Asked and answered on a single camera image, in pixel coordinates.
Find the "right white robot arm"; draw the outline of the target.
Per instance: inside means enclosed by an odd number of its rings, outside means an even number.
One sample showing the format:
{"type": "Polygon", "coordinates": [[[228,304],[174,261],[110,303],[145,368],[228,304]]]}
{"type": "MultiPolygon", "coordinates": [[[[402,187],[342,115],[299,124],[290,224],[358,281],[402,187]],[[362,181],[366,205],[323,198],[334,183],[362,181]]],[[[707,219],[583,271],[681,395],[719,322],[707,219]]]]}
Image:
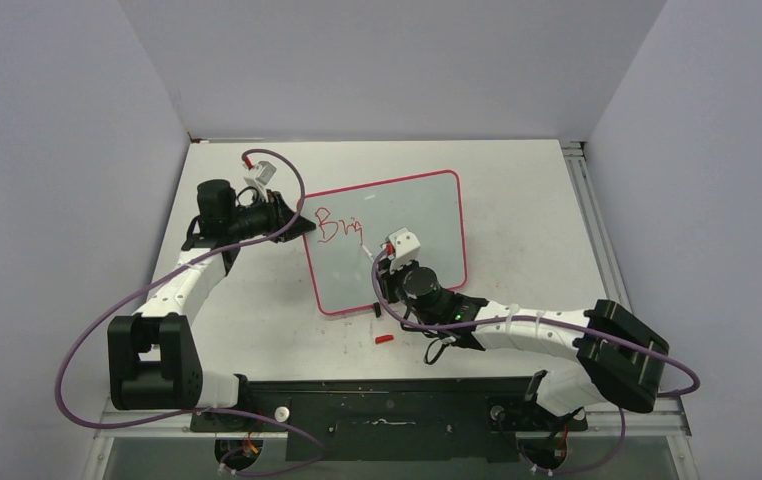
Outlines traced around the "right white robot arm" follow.
{"type": "Polygon", "coordinates": [[[374,288],[387,305],[404,305],[405,329],[442,348],[513,349],[563,362],[530,380],[522,402],[530,425],[547,428],[602,402],[634,413],[654,409],[669,345],[621,304],[600,299],[587,310],[523,309],[444,288],[416,261],[398,269],[391,264],[383,258],[374,266],[374,288]]]}

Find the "white whiteboard marker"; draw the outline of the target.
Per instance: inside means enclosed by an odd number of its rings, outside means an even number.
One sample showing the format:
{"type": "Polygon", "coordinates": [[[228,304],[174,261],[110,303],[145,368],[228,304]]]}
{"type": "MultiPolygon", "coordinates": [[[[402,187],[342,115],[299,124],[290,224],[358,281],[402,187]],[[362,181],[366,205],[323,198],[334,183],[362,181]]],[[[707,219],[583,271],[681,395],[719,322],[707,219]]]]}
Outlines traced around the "white whiteboard marker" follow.
{"type": "Polygon", "coordinates": [[[370,261],[375,259],[375,254],[366,245],[362,244],[361,249],[370,261]]]}

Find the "pink framed whiteboard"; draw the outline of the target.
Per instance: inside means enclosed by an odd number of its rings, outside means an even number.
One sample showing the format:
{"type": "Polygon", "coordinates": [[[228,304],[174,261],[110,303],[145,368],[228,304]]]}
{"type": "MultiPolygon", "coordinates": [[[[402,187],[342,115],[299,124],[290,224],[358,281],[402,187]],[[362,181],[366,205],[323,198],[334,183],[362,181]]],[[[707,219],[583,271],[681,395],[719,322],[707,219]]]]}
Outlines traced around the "pink framed whiteboard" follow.
{"type": "Polygon", "coordinates": [[[380,253],[400,268],[417,261],[433,269],[448,289],[467,281],[461,185],[452,170],[312,193],[302,215],[315,225],[304,245],[325,315],[372,306],[371,264],[380,253]]]}

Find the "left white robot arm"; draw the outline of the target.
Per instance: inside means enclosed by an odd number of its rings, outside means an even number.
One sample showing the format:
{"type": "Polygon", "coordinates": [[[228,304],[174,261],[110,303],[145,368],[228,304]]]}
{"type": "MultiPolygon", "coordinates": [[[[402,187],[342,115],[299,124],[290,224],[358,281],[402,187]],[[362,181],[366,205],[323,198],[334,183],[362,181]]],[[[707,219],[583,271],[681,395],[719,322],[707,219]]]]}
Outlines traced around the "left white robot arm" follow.
{"type": "Polygon", "coordinates": [[[247,428],[255,403],[241,394],[232,373],[205,370],[191,325],[211,291],[239,255],[237,244],[261,237],[285,243],[315,230],[282,195],[258,187],[242,205],[224,179],[197,187],[199,213],[191,221],[176,267],[133,314],[113,318],[107,328],[111,400],[118,410],[216,408],[228,429],[247,428]]]}

